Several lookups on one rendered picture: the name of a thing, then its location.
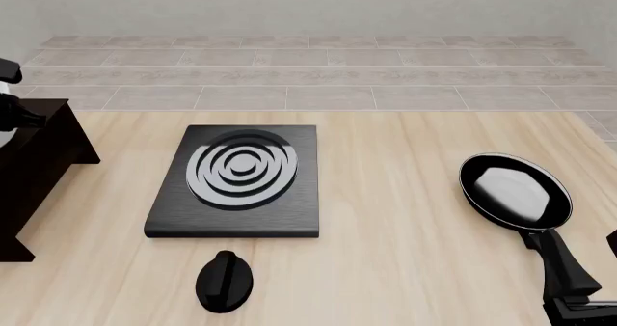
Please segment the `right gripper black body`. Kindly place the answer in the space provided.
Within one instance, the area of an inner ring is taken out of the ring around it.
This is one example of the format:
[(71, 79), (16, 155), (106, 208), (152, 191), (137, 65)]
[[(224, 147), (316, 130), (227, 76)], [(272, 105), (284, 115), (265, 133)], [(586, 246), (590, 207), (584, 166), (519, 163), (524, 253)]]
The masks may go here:
[(551, 326), (617, 326), (617, 301), (588, 299), (550, 299)]

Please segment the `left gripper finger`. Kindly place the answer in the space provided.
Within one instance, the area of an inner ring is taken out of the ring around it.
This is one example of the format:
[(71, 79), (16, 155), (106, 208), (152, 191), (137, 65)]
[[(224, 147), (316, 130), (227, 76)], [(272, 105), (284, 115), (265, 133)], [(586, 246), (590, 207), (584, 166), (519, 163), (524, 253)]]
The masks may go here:
[(0, 59), (0, 82), (16, 85), (23, 79), (20, 64), (7, 59)]
[(46, 116), (23, 107), (17, 96), (0, 94), (0, 130), (44, 128), (45, 124)]

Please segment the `white bowl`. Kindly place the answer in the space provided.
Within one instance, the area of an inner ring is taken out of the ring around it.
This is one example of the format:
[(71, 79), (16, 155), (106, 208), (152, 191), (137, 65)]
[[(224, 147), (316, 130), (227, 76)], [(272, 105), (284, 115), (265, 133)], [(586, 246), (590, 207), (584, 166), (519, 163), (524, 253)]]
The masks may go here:
[(0, 81), (0, 148), (16, 133), (14, 113), (17, 97), (9, 94), (9, 85)]

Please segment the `black frying pan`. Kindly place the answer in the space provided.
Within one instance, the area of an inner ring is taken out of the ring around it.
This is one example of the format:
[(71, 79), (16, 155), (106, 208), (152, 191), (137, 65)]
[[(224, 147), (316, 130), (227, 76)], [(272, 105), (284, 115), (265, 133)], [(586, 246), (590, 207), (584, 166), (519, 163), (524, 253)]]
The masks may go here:
[(459, 184), (479, 215), (518, 232), (529, 250), (539, 250), (540, 235), (565, 224), (573, 212), (563, 183), (541, 166), (511, 154), (469, 157), (459, 170)]

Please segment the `flat black stove plate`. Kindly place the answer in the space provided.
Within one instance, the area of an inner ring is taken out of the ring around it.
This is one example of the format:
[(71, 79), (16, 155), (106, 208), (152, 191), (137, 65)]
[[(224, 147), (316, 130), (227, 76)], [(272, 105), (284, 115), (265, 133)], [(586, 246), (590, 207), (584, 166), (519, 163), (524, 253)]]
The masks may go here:
[(148, 238), (316, 238), (315, 125), (188, 125)]

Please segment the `round black stove knob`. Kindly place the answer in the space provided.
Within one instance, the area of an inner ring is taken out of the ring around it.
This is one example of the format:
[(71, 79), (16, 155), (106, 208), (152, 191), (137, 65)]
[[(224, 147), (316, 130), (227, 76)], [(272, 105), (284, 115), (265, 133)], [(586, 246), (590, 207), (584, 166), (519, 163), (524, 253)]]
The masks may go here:
[(201, 269), (196, 296), (207, 311), (229, 313), (247, 302), (253, 287), (250, 265), (233, 251), (222, 250)]

